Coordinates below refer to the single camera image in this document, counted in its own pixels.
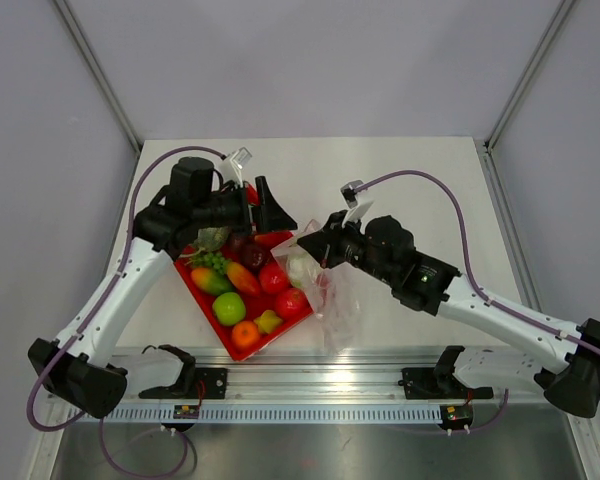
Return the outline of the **white cauliflower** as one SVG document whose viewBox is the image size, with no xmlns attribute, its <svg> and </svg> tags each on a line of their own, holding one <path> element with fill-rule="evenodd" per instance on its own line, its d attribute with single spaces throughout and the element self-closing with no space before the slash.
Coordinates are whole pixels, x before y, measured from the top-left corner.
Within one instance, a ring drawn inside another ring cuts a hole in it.
<svg viewBox="0 0 600 480">
<path fill-rule="evenodd" d="M 312 281 L 313 259 L 307 254 L 289 255 L 286 260 L 286 274 L 290 283 L 303 289 Z"/>
</svg>

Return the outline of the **clear zip top bag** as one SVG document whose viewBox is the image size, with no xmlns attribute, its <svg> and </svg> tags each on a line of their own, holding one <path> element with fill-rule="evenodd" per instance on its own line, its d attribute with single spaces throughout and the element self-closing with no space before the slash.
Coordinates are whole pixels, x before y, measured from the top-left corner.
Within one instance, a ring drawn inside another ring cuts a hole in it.
<svg viewBox="0 0 600 480">
<path fill-rule="evenodd" d="M 310 256 L 299 246 L 298 241 L 316 233 L 319 228 L 319 223 L 312 219 L 291 239 L 273 248 L 273 259 L 285 273 L 289 255 Z M 328 355 L 342 354 L 353 346 L 356 334 L 361 328 L 362 313 L 351 276 L 344 266 L 322 269 L 314 259 L 312 267 L 312 281 L 305 288 L 299 289 L 304 292 L 320 324 L 323 349 Z"/>
</svg>

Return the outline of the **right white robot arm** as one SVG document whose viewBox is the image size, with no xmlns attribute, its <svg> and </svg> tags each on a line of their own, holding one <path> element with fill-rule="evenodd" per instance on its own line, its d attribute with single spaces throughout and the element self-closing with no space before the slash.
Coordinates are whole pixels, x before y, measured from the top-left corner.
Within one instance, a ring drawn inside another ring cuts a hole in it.
<svg viewBox="0 0 600 480">
<path fill-rule="evenodd" d="M 513 349 L 505 354 L 448 346 L 430 372 L 414 379 L 419 395 L 450 399 L 480 389 L 522 390 L 542 395 L 568 414 L 596 415 L 599 321 L 577 325 L 502 300 L 468 273 L 419 252 L 412 234 L 394 218 L 362 225 L 345 216 L 343 211 L 332 214 L 321 229 L 298 241 L 321 268 L 349 264 L 387 285 L 402 306 L 468 325 Z"/>
</svg>

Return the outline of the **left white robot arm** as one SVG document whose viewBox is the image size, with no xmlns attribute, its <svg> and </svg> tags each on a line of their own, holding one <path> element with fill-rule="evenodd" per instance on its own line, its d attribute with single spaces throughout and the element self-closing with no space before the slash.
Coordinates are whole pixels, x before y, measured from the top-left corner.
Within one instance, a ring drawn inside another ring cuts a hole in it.
<svg viewBox="0 0 600 480">
<path fill-rule="evenodd" d="M 263 176 L 255 179 L 257 203 L 236 178 L 214 188 L 215 165 L 184 157 L 150 203 L 129 205 L 127 237 L 116 269 L 106 276 L 83 309 L 52 340 L 36 339 L 27 357 L 36 389 L 102 419 L 123 398 L 127 372 L 110 364 L 113 350 L 153 284 L 192 244 L 200 231 L 228 227 L 241 233 L 294 230 L 296 221 L 279 205 Z"/>
</svg>

